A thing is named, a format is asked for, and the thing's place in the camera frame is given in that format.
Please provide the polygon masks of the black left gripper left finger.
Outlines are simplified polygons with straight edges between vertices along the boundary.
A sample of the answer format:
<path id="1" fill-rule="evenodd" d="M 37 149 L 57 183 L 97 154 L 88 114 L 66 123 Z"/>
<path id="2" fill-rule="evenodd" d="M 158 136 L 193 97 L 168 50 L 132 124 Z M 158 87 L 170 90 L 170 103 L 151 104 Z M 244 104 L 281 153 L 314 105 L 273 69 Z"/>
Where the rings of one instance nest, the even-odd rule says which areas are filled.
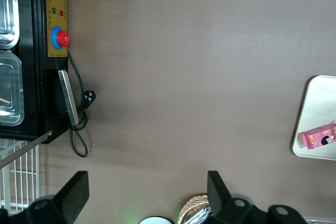
<path id="1" fill-rule="evenodd" d="M 74 223 L 89 199 L 87 171 L 78 171 L 55 195 L 42 197 L 22 212 L 1 209 L 1 223 Z"/>

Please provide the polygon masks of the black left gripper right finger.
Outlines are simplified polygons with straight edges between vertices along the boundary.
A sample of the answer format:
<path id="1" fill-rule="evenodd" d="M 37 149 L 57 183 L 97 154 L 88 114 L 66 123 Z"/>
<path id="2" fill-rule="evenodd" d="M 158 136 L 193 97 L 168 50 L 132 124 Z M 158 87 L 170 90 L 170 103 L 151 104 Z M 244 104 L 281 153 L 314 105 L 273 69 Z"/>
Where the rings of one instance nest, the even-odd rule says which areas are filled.
<path id="1" fill-rule="evenodd" d="M 272 205 L 262 211 L 244 198 L 233 197 L 215 170 L 207 174 L 207 198 L 212 211 L 207 223 L 306 223 L 292 207 Z"/>

